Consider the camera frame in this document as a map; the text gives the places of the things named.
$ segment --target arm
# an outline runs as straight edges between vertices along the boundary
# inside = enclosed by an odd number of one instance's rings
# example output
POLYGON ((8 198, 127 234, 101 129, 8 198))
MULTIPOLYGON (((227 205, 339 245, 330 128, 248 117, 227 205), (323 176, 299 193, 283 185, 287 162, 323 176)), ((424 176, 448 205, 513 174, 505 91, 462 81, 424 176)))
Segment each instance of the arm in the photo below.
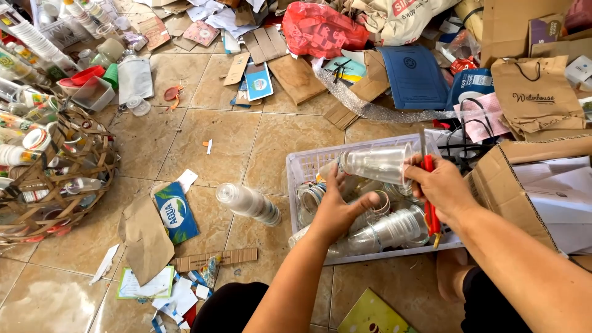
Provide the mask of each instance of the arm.
POLYGON ((407 168, 421 185, 414 195, 436 206, 532 331, 592 332, 592 275, 479 206, 454 164, 436 158, 435 166, 432 173, 407 168))
POLYGON ((308 232, 290 251, 243 333, 308 332, 318 280, 329 246, 358 215, 379 202, 376 193, 348 205, 337 187, 337 165, 308 232))

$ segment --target person's right hand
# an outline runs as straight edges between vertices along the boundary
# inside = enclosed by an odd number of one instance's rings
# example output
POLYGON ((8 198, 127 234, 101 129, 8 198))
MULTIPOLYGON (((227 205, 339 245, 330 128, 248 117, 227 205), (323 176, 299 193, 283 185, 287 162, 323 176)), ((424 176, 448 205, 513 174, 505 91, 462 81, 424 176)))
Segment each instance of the person's right hand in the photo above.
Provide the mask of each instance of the person's right hand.
POLYGON ((405 177, 414 180, 411 185, 413 196, 423 202, 427 198, 435 206, 440 221, 449 224, 469 210, 480 207, 452 162, 432 155, 434 171, 427 172, 415 166, 421 159, 421 155, 412 158, 411 165, 405 169, 405 177))

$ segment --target blue folder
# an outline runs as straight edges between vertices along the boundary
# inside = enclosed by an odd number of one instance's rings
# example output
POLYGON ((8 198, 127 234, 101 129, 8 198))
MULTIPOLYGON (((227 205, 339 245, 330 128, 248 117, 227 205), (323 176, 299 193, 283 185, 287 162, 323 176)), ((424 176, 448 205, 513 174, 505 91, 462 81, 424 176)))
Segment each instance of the blue folder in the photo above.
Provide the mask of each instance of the blue folder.
POLYGON ((395 107, 444 109, 448 85, 432 53, 421 45, 377 47, 382 53, 395 107))

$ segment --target scissors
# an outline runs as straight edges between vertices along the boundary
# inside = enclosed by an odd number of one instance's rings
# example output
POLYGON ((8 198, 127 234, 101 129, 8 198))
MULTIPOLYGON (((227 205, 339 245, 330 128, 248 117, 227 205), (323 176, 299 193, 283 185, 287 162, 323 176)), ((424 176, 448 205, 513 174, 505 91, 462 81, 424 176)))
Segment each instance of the scissors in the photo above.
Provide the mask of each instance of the scissors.
MULTIPOLYGON (((427 172, 434 171, 434 162, 432 160, 432 156, 427 153, 426 149, 426 135, 424 129, 422 128, 419 132, 419 139, 420 143, 422 144, 422 164, 421 167, 427 172)), ((424 221, 426 222, 427 226, 427 234, 428 236, 436 235, 436 240, 434 241, 434 249, 438 248, 440 244, 440 237, 442 237, 442 233, 440 231, 440 219, 436 216, 436 208, 430 201, 426 201, 424 205, 424 212, 425 217, 424 221)))

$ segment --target bubble wrap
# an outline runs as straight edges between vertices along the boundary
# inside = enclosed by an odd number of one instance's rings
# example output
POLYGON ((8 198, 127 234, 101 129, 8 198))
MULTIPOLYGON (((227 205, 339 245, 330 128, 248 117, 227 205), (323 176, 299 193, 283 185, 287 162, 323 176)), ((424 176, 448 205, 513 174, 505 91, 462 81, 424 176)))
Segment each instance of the bubble wrap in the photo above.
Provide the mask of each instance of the bubble wrap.
POLYGON ((351 112, 362 118, 378 120, 387 123, 415 123, 418 121, 429 121, 432 119, 451 119, 459 117, 480 116, 483 110, 478 111, 435 111, 424 110, 422 112, 399 112, 380 105, 363 101, 356 96, 343 83, 333 83, 335 77, 325 71, 321 66, 324 58, 316 58, 312 61, 314 76, 321 81, 325 87, 351 112))

